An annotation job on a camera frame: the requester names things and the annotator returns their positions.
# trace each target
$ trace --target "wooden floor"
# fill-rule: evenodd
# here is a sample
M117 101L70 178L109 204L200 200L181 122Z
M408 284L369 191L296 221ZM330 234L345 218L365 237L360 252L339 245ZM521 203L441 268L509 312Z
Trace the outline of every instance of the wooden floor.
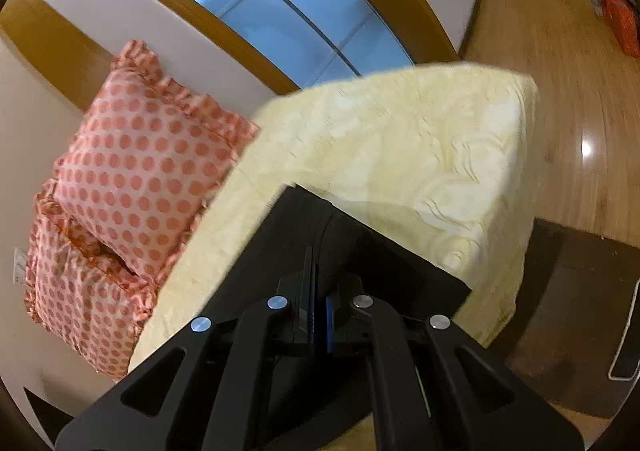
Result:
M530 74L546 126L537 216L640 246L640 60L589 0L482 0L466 59Z

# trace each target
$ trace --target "red cloth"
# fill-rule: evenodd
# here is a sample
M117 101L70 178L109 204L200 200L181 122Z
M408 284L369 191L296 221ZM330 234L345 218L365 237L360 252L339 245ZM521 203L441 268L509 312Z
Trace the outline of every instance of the red cloth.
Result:
M626 0L602 0L606 22L613 29L622 51L640 57L636 14Z

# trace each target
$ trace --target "triangular cutout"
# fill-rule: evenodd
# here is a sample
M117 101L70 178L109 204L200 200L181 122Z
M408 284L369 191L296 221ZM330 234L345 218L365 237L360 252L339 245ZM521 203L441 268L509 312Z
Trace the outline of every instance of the triangular cutout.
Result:
M160 413L164 398L178 373L184 354L184 350L180 348L169 352L164 359L122 394L123 404L150 417Z
M482 412L491 413L514 401L514 393L472 350L459 347L455 352Z

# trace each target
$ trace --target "yellow bed sheet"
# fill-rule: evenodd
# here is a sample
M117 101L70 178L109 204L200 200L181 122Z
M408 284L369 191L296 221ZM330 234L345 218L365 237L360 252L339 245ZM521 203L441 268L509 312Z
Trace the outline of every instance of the yellow bed sheet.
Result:
M447 64L268 103L254 118L260 136L162 289L130 369L196 316L287 184L463 280L472 293L454 320L491 342L513 315L532 228L537 96L527 76Z

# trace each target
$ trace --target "wall outlet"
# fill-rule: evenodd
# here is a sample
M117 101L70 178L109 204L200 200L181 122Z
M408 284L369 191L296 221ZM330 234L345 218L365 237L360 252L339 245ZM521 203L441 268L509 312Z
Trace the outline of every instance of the wall outlet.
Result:
M27 256L17 247L14 249L14 285L24 285L27 273Z

